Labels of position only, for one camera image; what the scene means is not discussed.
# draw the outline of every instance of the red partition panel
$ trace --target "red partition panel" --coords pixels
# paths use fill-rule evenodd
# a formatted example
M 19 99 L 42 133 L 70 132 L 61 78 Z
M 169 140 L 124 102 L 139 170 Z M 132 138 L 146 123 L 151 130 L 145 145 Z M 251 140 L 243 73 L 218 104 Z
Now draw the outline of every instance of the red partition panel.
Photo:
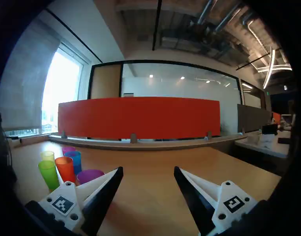
M 273 118 L 274 118 L 276 124 L 281 123 L 281 115 L 280 114 L 273 112 Z
M 219 101 L 168 98 L 101 98 L 59 104 L 59 133 L 97 138 L 173 139 L 220 135 Z

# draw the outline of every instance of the pink cup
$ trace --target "pink cup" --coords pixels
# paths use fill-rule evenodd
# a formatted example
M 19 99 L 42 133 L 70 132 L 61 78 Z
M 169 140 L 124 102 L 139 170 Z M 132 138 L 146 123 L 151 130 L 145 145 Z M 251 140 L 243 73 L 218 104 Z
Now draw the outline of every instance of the pink cup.
M 83 170 L 82 172 L 78 173 L 77 180 L 80 184 L 84 184 L 92 181 L 93 179 L 101 177 L 102 175 L 104 175 L 104 172 L 101 170 Z
M 68 151 L 75 151 L 75 147 L 63 147 L 62 148 L 62 153 L 63 153 L 63 156 L 66 152 Z

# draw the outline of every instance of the table surface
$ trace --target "table surface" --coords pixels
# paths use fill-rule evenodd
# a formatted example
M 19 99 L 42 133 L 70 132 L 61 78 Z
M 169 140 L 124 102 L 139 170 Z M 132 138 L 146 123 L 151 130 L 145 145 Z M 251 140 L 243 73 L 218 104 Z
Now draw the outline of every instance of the table surface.
M 243 147 L 243 148 L 249 148 L 255 151 L 259 151 L 274 157 L 279 157 L 279 158 L 287 158 L 287 154 L 288 154 L 288 150 L 289 150 L 289 144 L 279 144 L 278 143 L 278 138 L 290 138 L 290 131 L 278 131 L 278 135 L 276 135 L 273 139 L 273 145 L 272 148 L 269 149 L 267 147 L 260 147 L 256 144 L 250 144 L 248 143 L 248 139 L 244 138 L 244 139 L 240 139 L 240 140 L 236 140 L 235 144 Z
M 23 204 L 49 194 L 39 173 L 40 152 L 61 157 L 61 145 L 41 142 L 12 150 Z M 82 168 L 105 173 L 118 166 L 124 176 L 98 235 L 197 235 L 198 229 L 174 179 L 179 166 L 215 184 L 231 180 L 256 200 L 268 199 L 280 177 L 211 147 L 174 151 L 109 151 L 76 148 Z

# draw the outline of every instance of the roller shade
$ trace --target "roller shade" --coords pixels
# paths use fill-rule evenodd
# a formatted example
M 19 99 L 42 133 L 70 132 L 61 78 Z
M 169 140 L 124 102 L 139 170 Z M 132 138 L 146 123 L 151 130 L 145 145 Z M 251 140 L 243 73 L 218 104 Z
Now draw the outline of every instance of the roller shade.
M 49 66 L 60 41 L 35 20 L 23 32 L 4 69 L 0 113 L 4 130 L 41 127 L 41 106 Z

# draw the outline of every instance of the blue cup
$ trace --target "blue cup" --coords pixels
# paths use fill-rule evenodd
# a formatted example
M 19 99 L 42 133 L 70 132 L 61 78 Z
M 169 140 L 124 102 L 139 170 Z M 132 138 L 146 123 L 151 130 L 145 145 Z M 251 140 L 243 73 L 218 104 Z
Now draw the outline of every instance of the blue cup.
M 73 168 L 76 175 L 82 171 L 81 153 L 79 151 L 68 151 L 64 156 L 73 159 Z

